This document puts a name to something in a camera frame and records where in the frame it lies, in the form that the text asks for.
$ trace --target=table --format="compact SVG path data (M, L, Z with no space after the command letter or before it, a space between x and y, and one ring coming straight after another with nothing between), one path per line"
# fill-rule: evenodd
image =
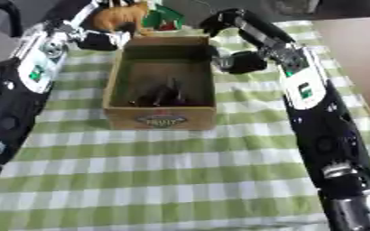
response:
M313 24L370 106L370 18L324 20Z
M279 25L320 54L370 152L370 109L312 24ZM224 31L212 44L251 47L236 35ZM274 65L238 76L215 70L211 131L109 131L100 107L113 56L70 54L32 135L1 175L0 230L327 230Z

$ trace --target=cable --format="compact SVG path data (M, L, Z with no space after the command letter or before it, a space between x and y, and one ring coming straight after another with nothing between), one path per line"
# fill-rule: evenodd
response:
M209 3L205 2L205 1L202 1L202 0L192 0L192 1L207 6L209 11L210 11L210 14L215 14L217 12L217 10L212 7L212 5L210 5Z

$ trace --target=robotic hand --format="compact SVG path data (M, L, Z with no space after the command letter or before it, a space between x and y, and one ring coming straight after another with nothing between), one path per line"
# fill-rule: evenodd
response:
M224 71L246 73L264 69L266 60L276 63L291 128L330 229L370 230L370 157L318 56L246 10L219 12L200 27L211 37L236 27L244 40L257 47L257 52L216 57Z
M23 145L75 42L82 49L121 49L133 32L85 31L81 23L107 1L92 0L70 21L53 19L26 31L9 60L0 62L0 172Z

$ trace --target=brown toy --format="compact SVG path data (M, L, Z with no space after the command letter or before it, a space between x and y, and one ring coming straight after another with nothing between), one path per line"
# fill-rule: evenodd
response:
M149 13L147 2L139 2L130 6L117 6L99 12L94 17L94 26L99 30L114 32L124 23L135 23L136 30L144 36L151 33L151 29L142 27L142 19Z

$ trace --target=cardboard box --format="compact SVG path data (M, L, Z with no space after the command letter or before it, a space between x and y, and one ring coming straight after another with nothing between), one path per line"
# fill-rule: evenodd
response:
M103 108L112 129L207 130L216 123L214 81L207 37L142 37L116 54ZM176 78L197 106L136 107L129 104Z

